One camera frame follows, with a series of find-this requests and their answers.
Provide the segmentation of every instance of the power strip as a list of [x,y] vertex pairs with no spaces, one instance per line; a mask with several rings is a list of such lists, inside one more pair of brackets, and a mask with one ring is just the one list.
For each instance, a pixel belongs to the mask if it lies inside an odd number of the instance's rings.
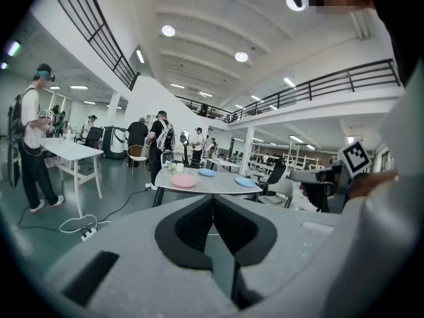
[[86,234],[85,234],[85,236],[83,235],[82,237],[81,237],[81,239],[82,239],[82,241],[86,241],[89,237],[91,237],[92,235],[94,235],[95,233],[97,232],[97,230],[96,229],[90,229],[90,231],[88,231]]

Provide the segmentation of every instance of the black railing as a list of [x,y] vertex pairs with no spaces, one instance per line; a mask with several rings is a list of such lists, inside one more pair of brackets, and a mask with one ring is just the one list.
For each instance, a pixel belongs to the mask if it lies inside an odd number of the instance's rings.
[[132,89],[137,75],[112,35],[97,0],[58,1],[101,59],[129,89]]
[[217,119],[225,123],[229,123],[231,120],[231,112],[228,112],[224,109],[219,109],[218,107],[209,106],[206,103],[200,103],[198,101],[184,97],[176,97],[180,99],[184,105],[186,105],[189,109],[201,117]]
[[380,60],[309,80],[233,112],[230,122],[294,105],[298,101],[311,101],[330,93],[356,92],[378,85],[400,86],[393,64],[392,59]]

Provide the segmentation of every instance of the desk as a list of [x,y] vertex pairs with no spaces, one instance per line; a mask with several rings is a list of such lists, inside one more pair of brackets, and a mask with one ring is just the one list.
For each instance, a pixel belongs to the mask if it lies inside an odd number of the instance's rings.
[[[191,176],[197,180],[191,188],[182,188],[175,186],[170,177],[173,174],[185,174]],[[186,193],[200,193],[200,194],[229,194],[229,195],[244,195],[244,194],[253,194],[254,199],[257,202],[259,193],[262,192],[262,189],[255,185],[253,187],[244,187],[236,183],[236,178],[239,177],[238,174],[232,174],[227,172],[215,172],[215,176],[206,177],[199,174],[197,168],[184,168],[183,172],[169,171],[165,168],[162,168],[158,175],[156,176],[156,186],[158,186],[158,191],[156,192],[156,197],[153,201],[153,207],[160,206],[162,204],[162,198],[164,197],[165,189],[174,192],[186,192]]]
[[[90,179],[95,178],[95,183],[97,184],[97,191],[99,192],[99,197],[100,199],[103,197],[100,190],[99,174],[97,171],[97,156],[102,154],[103,151],[96,150],[95,148],[91,148],[91,147],[86,147],[84,145],[76,144],[74,142],[69,142],[64,140],[63,138],[46,138],[46,140],[44,141],[44,143],[42,143],[42,145],[44,149],[57,155],[55,160],[51,158],[50,161],[53,163],[53,165],[59,168],[61,180],[64,179],[62,171],[65,171],[66,173],[69,173],[74,176],[75,196],[77,199],[78,214],[80,217],[82,217],[82,210],[81,210],[80,197],[79,197],[79,190],[80,190],[81,184],[84,184],[85,182],[88,182]],[[63,159],[66,159],[69,161],[73,161],[74,170],[71,170],[70,168],[67,168],[64,165],[61,165],[59,162],[59,157],[62,157]],[[90,157],[93,157],[94,173],[88,176],[80,174],[78,172],[78,160],[81,160],[84,158],[90,158]]]
[[231,172],[232,167],[240,167],[240,165],[233,164],[232,162],[228,162],[228,161],[222,160],[222,159],[219,159],[219,161],[216,161],[214,159],[206,158],[206,160],[208,162],[212,163],[211,168],[210,168],[211,170],[213,169],[214,164],[220,164],[221,166],[227,166],[230,172]]

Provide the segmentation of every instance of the blue plate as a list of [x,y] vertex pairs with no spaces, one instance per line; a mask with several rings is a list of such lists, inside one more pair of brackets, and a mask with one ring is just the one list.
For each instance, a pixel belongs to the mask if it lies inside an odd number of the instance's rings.
[[246,179],[246,178],[236,178],[236,183],[244,187],[254,186],[254,182],[251,179]]
[[199,170],[199,173],[202,176],[207,176],[207,177],[213,177],[215,175],[215,172],[213,170],[208,170],[207,168],[201,168]]

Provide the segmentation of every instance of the pink plate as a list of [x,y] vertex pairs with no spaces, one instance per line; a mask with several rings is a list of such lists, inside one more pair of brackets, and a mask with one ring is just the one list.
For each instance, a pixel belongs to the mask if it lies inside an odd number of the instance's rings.
[[171,182],[178,187],[190,188],[197,184],[197,180],[185,174],[175,174],[171,176]]

